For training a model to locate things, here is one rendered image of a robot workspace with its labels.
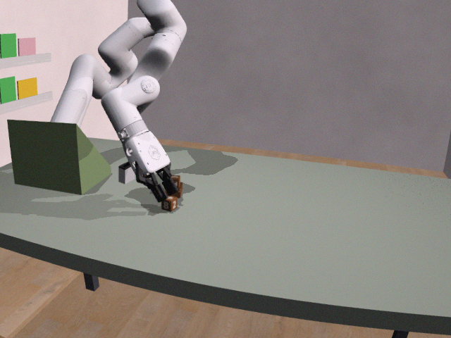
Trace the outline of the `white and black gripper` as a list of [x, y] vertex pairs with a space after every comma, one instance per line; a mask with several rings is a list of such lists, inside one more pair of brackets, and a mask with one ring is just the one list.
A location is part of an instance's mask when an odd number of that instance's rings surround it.
[[128, 138], [123, 142], [123, 149], [136, 174], [136, 181], [151, 189], [158, 202], [167, 199], [168, 196], [161, 184], [158, 184], [154, 173], [157, 173], [163, 181], [162, 185], [168, 195], [178, 192], [171, 178], [170, 159], [151, 131], [146, 129]]

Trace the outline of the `brown wooden tray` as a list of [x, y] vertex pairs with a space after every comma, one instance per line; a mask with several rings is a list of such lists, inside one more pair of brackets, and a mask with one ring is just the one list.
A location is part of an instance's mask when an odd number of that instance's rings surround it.
[[171, 196], [175, 196], [175, 197], [177, 197], [177, 198], [180, 198], [181, 193], [182, 193], [182, 190], [183, 190], [183, 183], [181, 182], [181, 183], [180, 183], [180, 190], [178, 189], [178, 192], [176, 192], [175, 194], [173, 194], [173, 195], [171, 195]]

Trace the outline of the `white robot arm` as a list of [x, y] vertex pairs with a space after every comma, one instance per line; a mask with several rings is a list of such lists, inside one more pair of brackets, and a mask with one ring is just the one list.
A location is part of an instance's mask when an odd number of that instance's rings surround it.
[[[146, 18], [127, 20], [98, 47], [111, 70], [107, 72], [93, 55], [78, 56], [50, 122], [80, 127], [93, 96], [101, 99], [122, 143], [147, 129], [140, 114], [159, 95], [158, 81], [171, 66], [187, 27], [170, 0], [137, 0], [137, 5]], [[131, 48], [150, 36], [153, 38], [137, 65]], [[119, 87], [131, 75], [129, 83]]]

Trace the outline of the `brown wooden number cube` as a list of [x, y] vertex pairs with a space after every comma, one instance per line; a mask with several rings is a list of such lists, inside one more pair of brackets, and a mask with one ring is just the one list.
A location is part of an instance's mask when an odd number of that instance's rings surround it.
[[180, 188], [180, 176], [179, 175], [172, 175], [172, 179], [175, 183], [175, 185], [177, 186], [177, 188]]
[[173, 211], [177, 208], [177, 197], [167, 195], [168, 198], [161, 202], [161, 209], [165, 211]]

